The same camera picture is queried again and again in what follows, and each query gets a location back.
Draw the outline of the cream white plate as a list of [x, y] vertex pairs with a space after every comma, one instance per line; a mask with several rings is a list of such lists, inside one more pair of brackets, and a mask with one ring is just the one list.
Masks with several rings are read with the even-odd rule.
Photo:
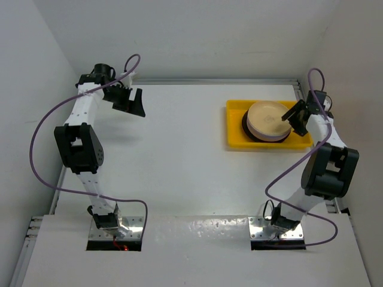
[[282, 133], [277, 134], [277, 135], [269, 135], [267, 133], [260, 132], [259, 130], [252, 127], [250, 124], [246, 124], [246, 127], [254, 136], [256, 136], [258, 138], [284, 138], [284, 137], [288, 136], [291, 132], [291, 129], [288, 129], [286, 132], [282, 132]]

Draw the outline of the orange plate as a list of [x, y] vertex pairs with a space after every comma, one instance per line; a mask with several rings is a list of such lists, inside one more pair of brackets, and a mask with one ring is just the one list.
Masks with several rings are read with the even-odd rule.
[[291, 132], [291, 125], [282, 120], [288, 108], [274, 101], [258, 101], [252, 104], [247, 113], [247, 126], [250, 130], [265, 136], [282, 136]]

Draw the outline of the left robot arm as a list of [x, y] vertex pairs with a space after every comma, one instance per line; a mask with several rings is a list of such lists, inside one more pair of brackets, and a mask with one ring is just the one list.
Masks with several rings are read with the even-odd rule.
[[132, 88], [116, 79], [115, 69], [98, 63], [89, 74], [80, 77], [77, 84], [80, 97], [64, 125], [54, 130], [63, 165], [76, 174], [89, 194], [88, 208], [96, 228], [118, 239], [129, 232], [127, 221], [121, 215], [116, 201], [108, 200], [99, 182], [99, 172], [104, 162], [104, 149], [98, 139], [93, 123], [103, 100], [112, 103], [112, 108], [121, 112], [145, 116], [142, 90], [136, 90], [130, 99]]

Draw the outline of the purple plate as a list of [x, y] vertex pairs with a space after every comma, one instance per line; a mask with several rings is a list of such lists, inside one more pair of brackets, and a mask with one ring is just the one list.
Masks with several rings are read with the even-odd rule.
[[251, 138], [259, 142], [283, 142], [289, 135], [290, 135], [290, 132], [284, 133], [282, 135], [267, 135], [263, 133], [256, 133], [256, 134], [250, 133]]

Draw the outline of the steel plate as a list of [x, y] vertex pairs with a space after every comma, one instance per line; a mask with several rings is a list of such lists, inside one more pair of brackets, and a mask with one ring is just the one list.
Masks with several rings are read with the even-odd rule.
[[278, 140], [278, 141], [275, 141], [275, 142], [270, 142], [270, 141], [263, 141], [259, 138], [257, 138], [256, 136], [254, 136], [248, 126], [247, 126], [247, 117], [248, 117], [248, 111], [246, 111], [246, 113], [243, 115], [242, 117], [242, 129], [244, 131], [244, 133], [246, 134], [246, 136], [252, 141], [252, 142], [259, 142], [259, 143], [282, 143], [284, 142], [288, 136], [290, 135], [290, 133], [286, 134], [282, 139]]

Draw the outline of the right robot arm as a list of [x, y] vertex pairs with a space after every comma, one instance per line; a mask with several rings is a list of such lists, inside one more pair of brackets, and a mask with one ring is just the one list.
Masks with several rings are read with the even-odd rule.
[[309, 133], [315, 148], [309, 154], [300, 187], [272, 210], [270, 224], [279, 233], [294, 230], [316, 205], [343, 197], [354, 175], [359, 153], [340, 139], [326, 99], [326, 92], [310, 91], [306, 100], [298, 101], [282, 116], [297, 135]]

